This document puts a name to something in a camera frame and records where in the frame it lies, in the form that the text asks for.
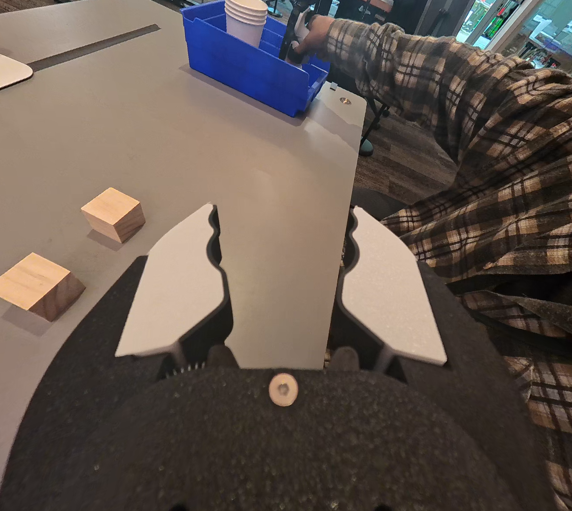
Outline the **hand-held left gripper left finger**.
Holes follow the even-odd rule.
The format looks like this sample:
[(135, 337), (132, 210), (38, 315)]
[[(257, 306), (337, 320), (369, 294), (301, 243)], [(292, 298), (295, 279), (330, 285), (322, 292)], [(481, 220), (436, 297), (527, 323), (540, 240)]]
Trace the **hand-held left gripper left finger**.
[(177, 368), (200, 368), (233, 330), (221, 266), (217, 206), (206, 203), (150, 249), (115, 357), (167, 354)]

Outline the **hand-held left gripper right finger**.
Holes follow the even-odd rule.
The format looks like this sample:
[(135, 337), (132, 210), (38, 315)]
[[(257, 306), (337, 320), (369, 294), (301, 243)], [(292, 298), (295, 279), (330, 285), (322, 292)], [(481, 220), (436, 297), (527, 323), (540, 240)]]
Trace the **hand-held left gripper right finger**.
[(447, 363), (418, 262), (362, 207), (350, 208), (328, 344), (353, 348), (365, 370), (389, 371), (397, 358)]

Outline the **stack of white paper cups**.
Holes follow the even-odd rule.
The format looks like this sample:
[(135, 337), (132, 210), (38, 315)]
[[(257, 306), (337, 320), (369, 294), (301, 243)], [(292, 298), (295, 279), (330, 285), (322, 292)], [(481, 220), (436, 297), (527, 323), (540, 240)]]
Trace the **stack of white paper cups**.
[(226, 32), (258, 48), (268, 18), (262, 0), (224, 0)]

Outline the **blue plastic bin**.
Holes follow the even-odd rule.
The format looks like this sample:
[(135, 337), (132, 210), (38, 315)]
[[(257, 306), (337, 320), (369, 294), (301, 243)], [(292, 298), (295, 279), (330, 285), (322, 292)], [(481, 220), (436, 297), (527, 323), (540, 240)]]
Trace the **blue plastic bin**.
[(286, 24), (268, 17), (258, 48), (226, 32), (224, 1), (181, 10), (190, 68), (291, 117), (306, 111), (330, 64), (313, 56), (299, 69), (279, 59)]

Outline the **wooden cube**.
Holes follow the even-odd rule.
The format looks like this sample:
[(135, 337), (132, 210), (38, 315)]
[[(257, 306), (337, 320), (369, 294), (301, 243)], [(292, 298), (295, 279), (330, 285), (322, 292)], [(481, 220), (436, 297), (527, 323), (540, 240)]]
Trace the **wooden cube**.
[(1, 299), (45, 321), (55, 321), (84, 292), (69, 270), (31, 253), (1, 275)]
[(107, 188), (81, 208), (91, 228), (120, 244), (146, 223), (141, 203), (115, 188)]

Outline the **person's right forearm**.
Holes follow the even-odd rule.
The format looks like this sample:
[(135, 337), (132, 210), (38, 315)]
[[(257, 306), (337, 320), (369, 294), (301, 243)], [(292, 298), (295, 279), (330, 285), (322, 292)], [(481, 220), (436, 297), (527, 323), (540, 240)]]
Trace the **person's right forearm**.
[(455, 164), (503, 103), (525, 95), (512, 84), (538, 75), (525, 61), (475, 49), (454, 38), (408, 35), (393, 24), (333, 20), (318, 44), (359, 93), (393, 107), (430, 131)]

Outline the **person's right hand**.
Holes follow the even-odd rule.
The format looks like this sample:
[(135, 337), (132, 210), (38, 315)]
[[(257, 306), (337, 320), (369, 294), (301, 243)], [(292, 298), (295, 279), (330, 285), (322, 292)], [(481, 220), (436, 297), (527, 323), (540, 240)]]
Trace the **person's right hand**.
[(317, 55), (320, 59), (326, 58), (328, 31), (334, 21), (330, 16), (314, 15), (308, 23), (309, 33), (295, 52), (300, 56)]

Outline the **black office chair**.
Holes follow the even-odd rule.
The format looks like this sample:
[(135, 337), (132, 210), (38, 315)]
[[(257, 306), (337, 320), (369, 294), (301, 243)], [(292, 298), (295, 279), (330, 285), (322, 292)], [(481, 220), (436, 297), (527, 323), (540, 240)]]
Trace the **black office chair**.
[(408, 204), (393, 199), (382, 192), (355, 186), (352, 190), (350, 207), (351, 209), (361, 208), (374, 219), (385, 224), (387, 218), (407, 208)]

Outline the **shelves with goods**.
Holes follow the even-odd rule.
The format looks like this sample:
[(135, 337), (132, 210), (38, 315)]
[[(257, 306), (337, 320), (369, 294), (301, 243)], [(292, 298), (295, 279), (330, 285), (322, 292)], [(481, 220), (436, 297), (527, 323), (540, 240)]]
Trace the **shelves with goods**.
[(571, 74), (571, 0), (525, 0), (487, 49)]

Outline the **white flat tray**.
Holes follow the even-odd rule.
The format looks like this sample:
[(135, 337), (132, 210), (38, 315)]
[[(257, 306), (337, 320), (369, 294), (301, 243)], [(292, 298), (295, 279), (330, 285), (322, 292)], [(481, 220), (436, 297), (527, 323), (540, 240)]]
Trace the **white flat tray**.
[(1, 90), (32, 78), (34, 71), (27, 65), (5, 55), (0, 55)]

